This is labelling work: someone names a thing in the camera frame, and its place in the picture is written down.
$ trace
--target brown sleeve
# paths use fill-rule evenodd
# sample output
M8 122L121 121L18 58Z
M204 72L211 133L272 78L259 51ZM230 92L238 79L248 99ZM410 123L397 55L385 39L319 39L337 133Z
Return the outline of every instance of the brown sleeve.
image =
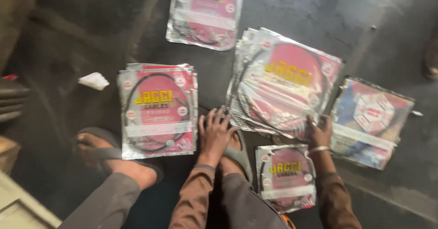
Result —
M324 229L362 229L353 214L350 194L336 173L317 178L316 191Z
M213 191L214 168L196 165L180 191L170 219L169 229L204 229L209 209L209 195Z

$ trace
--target cable package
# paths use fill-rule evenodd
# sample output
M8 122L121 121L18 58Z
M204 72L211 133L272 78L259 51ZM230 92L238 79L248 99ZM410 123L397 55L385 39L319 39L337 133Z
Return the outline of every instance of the cable package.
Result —
M349 76L332 110L334 157L383 170L414 99Z
M315 205L316 174L308 145L257 147L255 156L259 193L279 214Z
M171 0L166 39L225 51L233 48L243 0Z
M124 160L193 154L198 132L193 67L128 64L119 71L117 82Z
M265 28L247 34L227 94L232 123L303 139L306 116L324 111L342 60Z

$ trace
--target gray trousers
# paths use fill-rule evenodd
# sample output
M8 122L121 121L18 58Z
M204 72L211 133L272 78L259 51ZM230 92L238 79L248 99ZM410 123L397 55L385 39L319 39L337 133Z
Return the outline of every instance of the gray trousers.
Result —
M242 175L225 176L222 190L222 205L232 229L289 228ZM58 229L119 229L139 195L140 188L131 177L113 173Z

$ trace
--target gray slipper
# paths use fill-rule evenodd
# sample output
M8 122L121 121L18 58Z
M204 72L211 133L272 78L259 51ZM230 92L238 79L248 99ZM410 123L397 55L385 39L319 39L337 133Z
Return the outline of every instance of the gray slipper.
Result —
M252 183L252 169L249 163L248 153L245 144L244 134L241 130L237 130L237 135L239 136L240 145L242 146L241 151L237 151L231 147L227 147L223 152L223 155L235 160L245 171L245 175L249 183Z
M96 161L98 170L109 176L111 174L110 167L106 164L106 160L121 160L122 159L122 148L120 146L120 141L109 131L97 127L87 127L80 130L76 134L76 139L78 135L82 133L88 133L96 137L102 138L113 146L113 148L95 148L93 146L87 146L87 152L90 157ZM164 177L164 165L157 158L148 158L143 160L132 160L145 167L152 168L157 173L157 180L155 184L158 184Z

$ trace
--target dark floor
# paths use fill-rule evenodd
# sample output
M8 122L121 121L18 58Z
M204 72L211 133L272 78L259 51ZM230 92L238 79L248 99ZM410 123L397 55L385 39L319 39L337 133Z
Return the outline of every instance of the dark floor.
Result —
M200 107L223 103L233 51L167 42L168 9L169 0L38 0L8 66L32 95L4 134L23 146L12 177L61 219L102 181L72 154L73 139L91 125L120 132L115 77L126 62L190 63ZM437 0L244 0L240 33L265 27L341 57L346 74L415 98L425 115L408 119L386 170L336 162L364 228L438 228L438 83L420 75L437 24ZM95 71L110 82L102 92L77 84ZM142 193L124 227L166 228L195 158L169 157L166 178ZM291 218L321 228L316 209Z

